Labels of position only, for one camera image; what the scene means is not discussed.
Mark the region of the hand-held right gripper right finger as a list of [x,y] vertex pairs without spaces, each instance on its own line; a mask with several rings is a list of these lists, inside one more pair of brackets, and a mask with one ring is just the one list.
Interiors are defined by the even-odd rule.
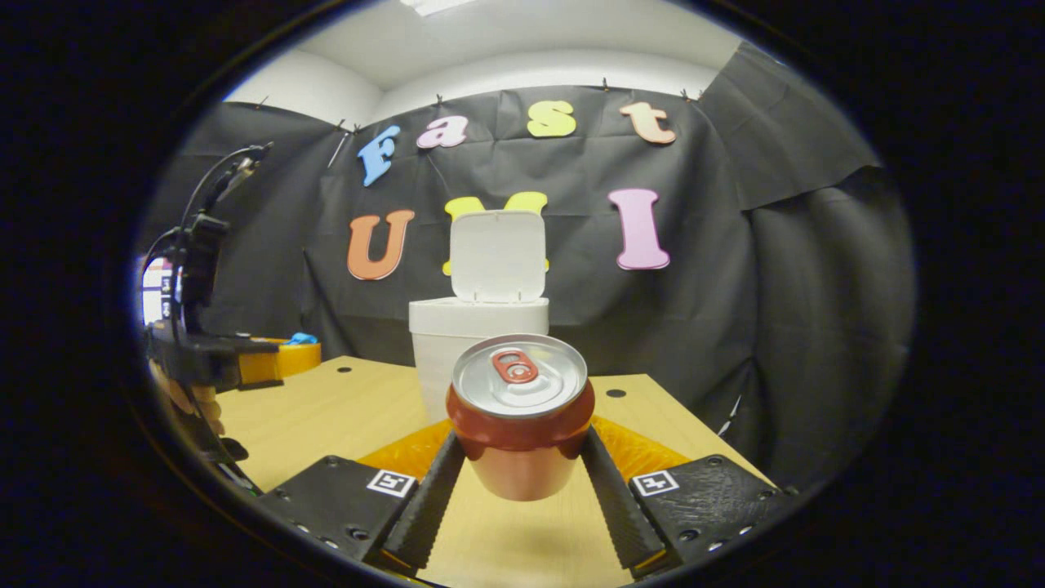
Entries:
[[798,497],[727,455],[687,458],[595,416],[581,456],[616,557],[631,577],[703,565],[776,523]]

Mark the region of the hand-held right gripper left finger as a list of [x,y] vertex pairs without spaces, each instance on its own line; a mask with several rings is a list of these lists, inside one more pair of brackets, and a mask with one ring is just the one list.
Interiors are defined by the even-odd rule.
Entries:
[[464,461],[443,420],[364,458],[318,458],[259,502],[339,559],[418,572],[428,566]]

